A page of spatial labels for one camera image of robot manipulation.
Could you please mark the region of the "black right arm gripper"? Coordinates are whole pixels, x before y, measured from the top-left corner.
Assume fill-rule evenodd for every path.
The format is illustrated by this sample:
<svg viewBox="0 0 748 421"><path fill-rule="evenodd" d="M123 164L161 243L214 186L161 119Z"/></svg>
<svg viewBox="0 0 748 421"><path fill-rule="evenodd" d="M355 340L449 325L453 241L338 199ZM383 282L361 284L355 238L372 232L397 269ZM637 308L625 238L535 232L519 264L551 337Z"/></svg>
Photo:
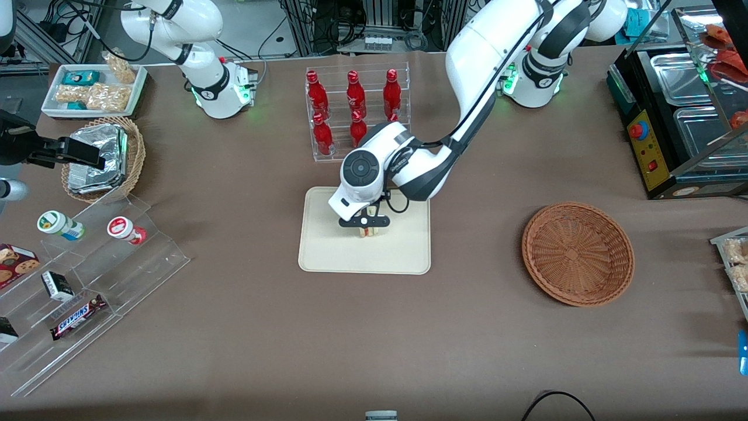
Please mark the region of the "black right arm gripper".
<svg viewBox="0 0 748 421"><path fill-rule="evenodd" d="M1 165L27 163L54 167L56 156L46 148L47 141L36 133L32 123L6 111L1 112ZM97 170L105 168L105 159L99 155L98 147L77 139L58 140L58 160Z"/></svg>

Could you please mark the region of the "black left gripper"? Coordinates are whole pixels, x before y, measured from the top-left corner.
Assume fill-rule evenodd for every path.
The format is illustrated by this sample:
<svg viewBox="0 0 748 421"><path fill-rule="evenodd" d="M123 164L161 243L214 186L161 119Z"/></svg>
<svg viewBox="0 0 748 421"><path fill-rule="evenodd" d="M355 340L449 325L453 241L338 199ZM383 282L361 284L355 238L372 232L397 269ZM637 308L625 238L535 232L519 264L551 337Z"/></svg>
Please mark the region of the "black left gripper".
<svg viewBox="0 0 748 421"><path fill-rule="evenodd" d="M385 214L380 214L379 205L372 205L360 210L357 214L351 216L350 219L345 220L339 219L339 226L341 227L353 227L352 236L354 238L359 237L359 229L368 229L369 227L376 227L376 234L379 236L383 234L383 227L390 226L390 218Z"/></svg>

